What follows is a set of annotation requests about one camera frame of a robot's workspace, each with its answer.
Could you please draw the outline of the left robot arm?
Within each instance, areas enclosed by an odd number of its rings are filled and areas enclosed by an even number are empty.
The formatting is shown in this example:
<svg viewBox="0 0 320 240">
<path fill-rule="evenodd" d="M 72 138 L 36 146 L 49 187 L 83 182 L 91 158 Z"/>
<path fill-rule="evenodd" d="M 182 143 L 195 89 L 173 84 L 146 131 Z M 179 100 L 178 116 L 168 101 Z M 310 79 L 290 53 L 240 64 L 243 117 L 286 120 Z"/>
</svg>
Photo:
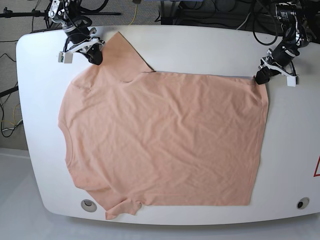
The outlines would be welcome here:
<svg viewBox="0 0 320 240">
<path fill-rule="evenodd" d="M 320 2 L 318 0 L 276 1 L 275 14 L 270 14 L 272 21 L 279 22 L 282 39 L 274 48 L 269 48 L 262 57 L 255 81 L 259 85 L 266 84 L 272 77 L 286 77 L 287 86 L 295 87 L 299 75 L 293 59 L 300 55 L 299 49 L 308 46 L 313 40 L 320 39 Z"/>
</svg>

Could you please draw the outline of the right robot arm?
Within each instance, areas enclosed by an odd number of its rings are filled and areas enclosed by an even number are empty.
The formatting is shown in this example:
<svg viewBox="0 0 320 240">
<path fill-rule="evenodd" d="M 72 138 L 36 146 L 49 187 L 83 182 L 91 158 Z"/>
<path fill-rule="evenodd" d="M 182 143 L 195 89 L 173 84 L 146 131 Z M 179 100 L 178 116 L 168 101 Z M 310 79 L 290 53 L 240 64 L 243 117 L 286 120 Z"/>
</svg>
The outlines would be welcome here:
<svg viewBox="0 0 320 240">
<path fill-rule="evenodd" d="M 58 54 L 58 62 L 71 64 L 74 53 L 80 53 L 94 65 L 103 61 L 102 48 L 105 41 L 96 36 L 97 29 L 91 27 L 92 20 L 81 14 L 77 0 L 53 0 L 48 10 L 52 22 L 61 24 L 66 34 L 63 50 Z"/>
</svg>

